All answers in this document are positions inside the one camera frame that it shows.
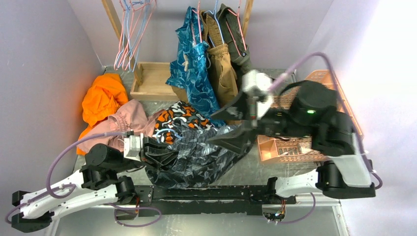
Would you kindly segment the dark leaf print shorts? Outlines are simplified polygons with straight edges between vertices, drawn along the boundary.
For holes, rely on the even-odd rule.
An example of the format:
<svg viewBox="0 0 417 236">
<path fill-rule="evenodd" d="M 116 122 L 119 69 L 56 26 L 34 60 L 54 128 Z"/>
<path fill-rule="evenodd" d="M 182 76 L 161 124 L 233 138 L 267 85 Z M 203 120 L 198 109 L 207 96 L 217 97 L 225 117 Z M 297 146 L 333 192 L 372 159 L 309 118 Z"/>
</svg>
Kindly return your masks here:
<svg viewBox="0 0 417 236">
<path fill-rule="evenodd" d="M 217 181 L 252 149 L 248 146 L 243 154 L 237 154 L 226 148 L 208 144 L 207 140 L 223 135 L 237 128 L 236 125 L 213 127 L 209 130 L 194 129 L 184 124 L 174 128 L 181 135 L 168 146 L 177 151 L 174 161 L 162 168 L 146 168 L 146 174 L 152 184 L 168 189 L 186 189 L 206 187 Z"/>
</svg>

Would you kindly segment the light blue wire hanger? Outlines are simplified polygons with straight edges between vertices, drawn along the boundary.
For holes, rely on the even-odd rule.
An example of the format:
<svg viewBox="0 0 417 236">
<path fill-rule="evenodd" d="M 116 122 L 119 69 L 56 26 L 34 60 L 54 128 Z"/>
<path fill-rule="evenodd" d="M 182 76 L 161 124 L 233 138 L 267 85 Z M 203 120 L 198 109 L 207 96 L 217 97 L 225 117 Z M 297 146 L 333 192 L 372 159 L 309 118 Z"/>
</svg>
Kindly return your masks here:
<svg viewBox="0 0 417 236">
<path fill-rule="evenodd" d="M 154 137 L 159 143 L 173 144 L 175 141 L 182 139 L 182 136 L 179 135 L 175 130 L 170 128 L 163 128 L 158 130 Z"/>
</svg>

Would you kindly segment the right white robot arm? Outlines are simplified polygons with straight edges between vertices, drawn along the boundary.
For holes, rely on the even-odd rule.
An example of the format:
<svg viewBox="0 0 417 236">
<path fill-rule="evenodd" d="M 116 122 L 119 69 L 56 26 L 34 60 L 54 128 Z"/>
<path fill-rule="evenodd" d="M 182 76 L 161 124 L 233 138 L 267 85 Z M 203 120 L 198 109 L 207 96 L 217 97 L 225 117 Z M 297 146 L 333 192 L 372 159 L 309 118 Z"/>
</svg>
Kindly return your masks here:
<svg viewBox="0 0 417 236">
<path fill-rule="evenodd" d="M 239 120 L 231 132 L 208 139 L 208 143 L 243 154 L 258 136 L 271 138 L 310 138 L 311 149 L 328 157 L 316 170 L 300 176 L 277 178 L 265 191 L 276 204 L 283 198 L 304 193 L 322 193 L 334 199 L 373 198 L 376 186 L 371 180 L 371 162 L 362 156 L 361 138 L 352 119 L 337 108 L 338 92 L 314 81 L 290 84 L 297 88 L 289 108 L 266 105 L 259 90 L 240 92 L 214 118 Z"/>
</svg>

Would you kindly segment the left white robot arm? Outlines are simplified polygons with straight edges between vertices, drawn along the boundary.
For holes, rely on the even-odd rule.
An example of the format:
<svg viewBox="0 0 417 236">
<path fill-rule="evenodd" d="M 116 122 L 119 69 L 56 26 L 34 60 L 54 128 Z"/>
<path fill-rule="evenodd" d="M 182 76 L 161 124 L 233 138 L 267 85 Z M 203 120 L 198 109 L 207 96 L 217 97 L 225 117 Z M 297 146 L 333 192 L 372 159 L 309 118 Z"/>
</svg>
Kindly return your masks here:
<svg viewBox="0 0 417 236">
<path fill-rule="evenodd" d="M 96 144 L 85 156 L 85 165 L 63 180 L 48 182 L 42 190 L 16 191 L 14 208 L 5 216 L 11 227 L 32 233 L 43 230 L 64 216 L 86 208 L 106 205 L 115 209 L 115 221 L 122 224 L 120 214 L 135 217 L 148 210 L 153 190 L 136 189 L 125 171 L 157 167 L 157 155 L 169 153 L 167 145 L 143 136 L 124 139 L 124 151 L 106 144 Z"/>
</svg>

